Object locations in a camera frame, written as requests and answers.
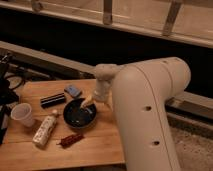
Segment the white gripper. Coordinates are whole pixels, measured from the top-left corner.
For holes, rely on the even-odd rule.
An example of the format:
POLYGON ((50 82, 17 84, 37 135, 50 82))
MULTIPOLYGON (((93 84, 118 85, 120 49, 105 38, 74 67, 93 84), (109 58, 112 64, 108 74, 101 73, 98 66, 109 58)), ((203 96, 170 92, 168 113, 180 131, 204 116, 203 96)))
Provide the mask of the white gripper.
POLYGON ((92 93, 81 103, 81 108, 91 105, 94 100, 97 102, 106 102, 109 98, 111 83, 109 81, 96 80, 96 86, 92 93))

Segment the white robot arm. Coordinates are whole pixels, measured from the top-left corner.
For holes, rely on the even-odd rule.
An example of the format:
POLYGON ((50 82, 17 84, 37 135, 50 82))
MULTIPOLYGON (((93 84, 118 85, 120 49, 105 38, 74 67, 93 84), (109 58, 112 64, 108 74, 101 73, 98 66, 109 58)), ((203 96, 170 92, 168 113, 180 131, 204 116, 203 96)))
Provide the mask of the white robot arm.
POLYGON ((177 57, 125 65, 98 64, 96 87, 82 102, 105 103, 115 114, 127 171, 181 171, 165 102, 183 92, 190 68, 177 57))

